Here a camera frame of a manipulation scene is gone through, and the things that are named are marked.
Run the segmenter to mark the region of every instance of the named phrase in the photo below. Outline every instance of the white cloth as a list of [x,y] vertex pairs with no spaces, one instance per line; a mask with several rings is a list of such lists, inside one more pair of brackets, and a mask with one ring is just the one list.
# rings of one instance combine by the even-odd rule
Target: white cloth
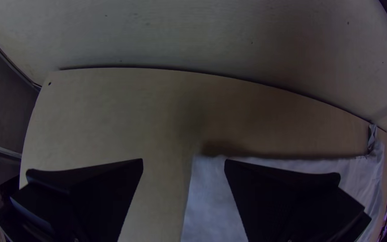
[[[384,163],[384,147],[375,142],[376,126],[371,125],[370,129],[369,154],[365,156],[329,160],[230,159],[302,173],[339,173],[339,187],[360,202],[372,219],[358,239],[368,241],[380,220]],[[248,242],[224,173],[226,159],[225,156],[194,157],[182,242]]]

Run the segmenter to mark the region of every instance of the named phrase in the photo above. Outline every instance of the wooden table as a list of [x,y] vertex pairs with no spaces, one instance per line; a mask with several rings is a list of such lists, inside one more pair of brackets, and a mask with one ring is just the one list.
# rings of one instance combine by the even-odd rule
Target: wooden table
[[0,48],[32,81],[78,66],[256,80],[387,131],[387,14],[379,0],[0,0]]
[[[46,79],[35,105],[20,185],[30,168],[143,158],[120,241],[176,242],[195,154],[355,156],[366,153],[368,125],[316,100],[231,78],[157,69],[58,71]],[[385,204],[382,130],[379,140],[386,146]]]

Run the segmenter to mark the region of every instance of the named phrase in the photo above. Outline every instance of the light wood tabletop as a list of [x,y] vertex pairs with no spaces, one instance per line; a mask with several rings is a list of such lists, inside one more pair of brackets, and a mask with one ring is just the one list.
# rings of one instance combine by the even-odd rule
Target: light wood tabletop
[[[367,151],[368,125],[328,104],[226,77],[132,68],[58,71],[46,79],[32,113],[20,186],[31,168],[143,158],[119,240],[176,242],[195,154],[356,156]],[[378,137],[386,156],[384,208],[387,133],[379,130]],[[379,231],[378,223],[375,238]]]

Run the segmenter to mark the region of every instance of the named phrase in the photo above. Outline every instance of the black object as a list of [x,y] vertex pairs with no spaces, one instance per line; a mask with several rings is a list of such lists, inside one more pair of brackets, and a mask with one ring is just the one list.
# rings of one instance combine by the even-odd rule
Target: black object
[[116,242],[142,172],[142,159],[28,170],[28,185],[0,209],[0,227],[12,242]]
[[226,160],[225,174],[249,242],[353,242],[371,221],[337,173]]

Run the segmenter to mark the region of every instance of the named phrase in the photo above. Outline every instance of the dark floor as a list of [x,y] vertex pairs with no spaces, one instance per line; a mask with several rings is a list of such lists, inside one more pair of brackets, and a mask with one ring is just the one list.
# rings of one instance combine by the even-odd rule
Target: dark floor
[[0,58],[0,147],[22,152],[37,96]]

